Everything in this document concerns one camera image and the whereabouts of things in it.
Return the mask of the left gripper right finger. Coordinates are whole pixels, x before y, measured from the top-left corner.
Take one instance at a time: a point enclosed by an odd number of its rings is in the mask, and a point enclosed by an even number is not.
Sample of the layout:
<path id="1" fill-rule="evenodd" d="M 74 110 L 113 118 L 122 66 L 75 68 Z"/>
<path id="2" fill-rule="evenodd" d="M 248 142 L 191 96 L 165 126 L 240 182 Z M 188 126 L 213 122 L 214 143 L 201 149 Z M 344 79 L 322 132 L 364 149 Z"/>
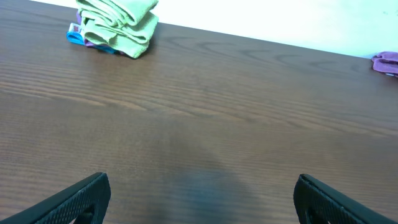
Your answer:
<path id="1" fill-rule="evenodd" d="M 300 224 L 397 224 L 308 174 L 294 188 Z"/>

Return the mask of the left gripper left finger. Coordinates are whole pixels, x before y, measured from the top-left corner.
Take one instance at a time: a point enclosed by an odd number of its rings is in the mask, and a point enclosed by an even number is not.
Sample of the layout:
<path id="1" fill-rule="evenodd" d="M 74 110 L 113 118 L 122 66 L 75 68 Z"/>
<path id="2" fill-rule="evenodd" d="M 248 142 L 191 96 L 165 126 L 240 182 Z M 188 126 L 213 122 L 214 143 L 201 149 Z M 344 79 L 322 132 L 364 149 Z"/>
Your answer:
<path id="1" fill-rule="evenodd" d="M 110 198 L 108 176 L 97 172 L 1 224 L 102 224 Z"/>

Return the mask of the green microfiber cloth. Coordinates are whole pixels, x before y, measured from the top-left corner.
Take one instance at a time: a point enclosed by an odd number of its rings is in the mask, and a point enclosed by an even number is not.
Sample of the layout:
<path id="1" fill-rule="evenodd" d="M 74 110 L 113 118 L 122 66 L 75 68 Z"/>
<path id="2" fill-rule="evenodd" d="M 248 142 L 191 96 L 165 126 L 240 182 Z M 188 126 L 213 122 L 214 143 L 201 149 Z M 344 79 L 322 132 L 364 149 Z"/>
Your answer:
<path id="1" fill-rule="evenodd" d="M 122 27 L 137 25 L 158 4 L 158 0 L 76 0 L 82 19 Z"/>

